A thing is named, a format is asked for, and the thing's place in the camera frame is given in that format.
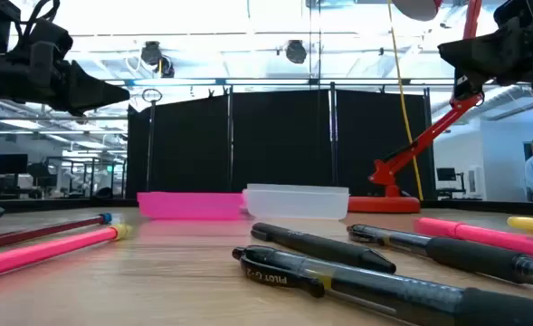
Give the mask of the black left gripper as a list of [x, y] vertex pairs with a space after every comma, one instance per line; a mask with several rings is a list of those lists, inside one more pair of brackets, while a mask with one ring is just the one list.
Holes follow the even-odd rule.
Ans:
[[48, 104], [82, 116], [128, 101], [129, 91], [90, 76], [76, 61], [67, 63], [55, 44], [36, 42], [0, 55], [0, 99]]

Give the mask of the blue pen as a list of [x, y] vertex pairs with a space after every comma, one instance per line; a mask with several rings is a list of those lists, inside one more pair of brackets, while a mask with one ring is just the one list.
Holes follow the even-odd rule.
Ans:
[[112, 214], [103, 213], [96, 217], [65, 222], [53, 225], [44, 225], [35, 229], [17, 230], [0, 234], [0, 247], [30, 241], [36, 238], [53, 235], [60, 232], [69, 231], [89, 225], [109, 225], [112, 221]]

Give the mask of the pink pencil with yellow eraser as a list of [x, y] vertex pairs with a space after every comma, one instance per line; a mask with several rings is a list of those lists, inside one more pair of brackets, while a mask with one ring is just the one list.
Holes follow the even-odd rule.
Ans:
[[125, 239], [131, 231], [132, 227], [130, 225], [118, 224], [84, 234], [71, 235], [41, 244], [2, 252], [0, 253], [0, 274], [92, 245]]

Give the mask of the pink highlighter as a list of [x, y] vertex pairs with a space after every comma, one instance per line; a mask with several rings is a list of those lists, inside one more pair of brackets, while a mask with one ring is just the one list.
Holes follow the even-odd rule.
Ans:
[[414, 222], [415, 232], [497, 246], [533, 256], [533, 236], [519, 235], [461, 222], [421, 217]]

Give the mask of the black gel pen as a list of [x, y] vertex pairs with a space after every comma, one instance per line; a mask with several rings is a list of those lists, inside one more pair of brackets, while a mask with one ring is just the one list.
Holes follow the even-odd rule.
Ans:
[[470, 273], [533, 285], [533, 257], [516, 251], [446, 237], [430, 237], [370, 225], [351, 225], [349, 238], [428, 257]]

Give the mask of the black marker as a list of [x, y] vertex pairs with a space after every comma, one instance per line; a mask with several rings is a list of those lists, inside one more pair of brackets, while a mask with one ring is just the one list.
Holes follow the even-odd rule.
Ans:
[[340, 264], [394, 274], [396, 265], [379, 252], [366, 246], [290, 230], [265, 223], [252, 226], [251, 235], [265, 242], [273, 242], [292, 250]]

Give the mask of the black Pilot G-2 pen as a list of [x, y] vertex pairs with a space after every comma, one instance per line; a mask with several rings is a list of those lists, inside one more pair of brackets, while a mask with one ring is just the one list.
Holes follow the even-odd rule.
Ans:
[[336, 264], [272, 247], [233, 249], [247, 278], [330, 295], [414, 326], [533, 326], [533, 300]]

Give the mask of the pink plastic box lid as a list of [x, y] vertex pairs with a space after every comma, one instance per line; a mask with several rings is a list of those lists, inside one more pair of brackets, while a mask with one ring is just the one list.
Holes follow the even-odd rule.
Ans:
[[140, 214], [153, 220], [234, 220], [243, 206], [241, 193], [141, 192]]

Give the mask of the clear plastic supply box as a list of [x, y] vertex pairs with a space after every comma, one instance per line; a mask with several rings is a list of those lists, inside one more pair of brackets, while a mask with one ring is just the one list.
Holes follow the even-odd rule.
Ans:
[[347, 215], [347, 187], [248, 184], [243, 190], [245, 208], [256, 218], [306, 218], [339, 220]]

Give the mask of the black round spotlight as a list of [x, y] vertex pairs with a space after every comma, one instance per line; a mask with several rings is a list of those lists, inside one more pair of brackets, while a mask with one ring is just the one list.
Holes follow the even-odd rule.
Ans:
[[165, 56], [160, 42], [147, 41], [141, 49], [141, 61], [152, 67], [152, 72], [160, 78], [174, 78], [175, 68], [171, 59]]
[[295, 64], [303, 64], [307, 57], [302, 40], [289, 40], [285, 50], [286, 58]]

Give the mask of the red desk lamp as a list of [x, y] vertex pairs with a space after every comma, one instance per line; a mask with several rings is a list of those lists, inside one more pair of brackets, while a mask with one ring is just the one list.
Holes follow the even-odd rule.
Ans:
[[[463, 27], [462, 40], [476, 36], [478, 18], [481, 11], [481, 0], [467, 0], [466, 18]], [[410, 126], [408, 123], [405, 100], [402, 91], [402, 79], [398, 68], [395, 39], [395, 63], [397, 68], [397, 80], [401, 97], [401, 107], [404, 123], [408, 136]], [[450, 99], [451, 110], [437, 120], [433, 125], [421, 133], [416, 139], [409, 140], [409, 144], [396, 152], [388, 155], [386, 160], [377, 159], [374, 162], [375, 172], [369, 176], [369, 181], [375, 185], [384, 187], [385, 194], [381, 197], [351, 197], [348, 210], [361, 213], [419, 213], [423, 198], [422, 183], [418, 170], [416, 157], [433, 144], [434, 139], [448, 129], [467, 110], [483, 101], [484, 94], [482, 84], [471, 86], [467, 81], [460, 82], [460, 73], [456, 69], [454, 75], [453, 96]], [[419, 199], [402, 195], [400, 187], [396, 184], [395, 175], [410, 161], [414, 163], [415, 181], [419, 191]]]

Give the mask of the black partition screen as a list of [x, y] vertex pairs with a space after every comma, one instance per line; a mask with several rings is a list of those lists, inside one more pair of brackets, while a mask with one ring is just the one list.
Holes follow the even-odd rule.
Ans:
[[[236, 93], [157, 106], [150, 191], [239, 192], [248, 184], [347, 187], [380, 196], [374, 162], [426, 130], [421, 95]], [[150, 108], [128, 113], [126, 195], [146, 191]]]

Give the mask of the black aluminium table frame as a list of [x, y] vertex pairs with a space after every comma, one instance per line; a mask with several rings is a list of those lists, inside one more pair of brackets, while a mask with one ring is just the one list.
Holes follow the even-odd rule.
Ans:
[[[14, 199], [0, 200], [0, 207], [8, 213], [66, 210], [92, 207], [138, 207], [135, 199]], [[472, 200], [423, 201], [423, 209], [455, 209], [477, 212], [512, 213], [517, 216], [533, 216], [533, 202], [492, 202]]]

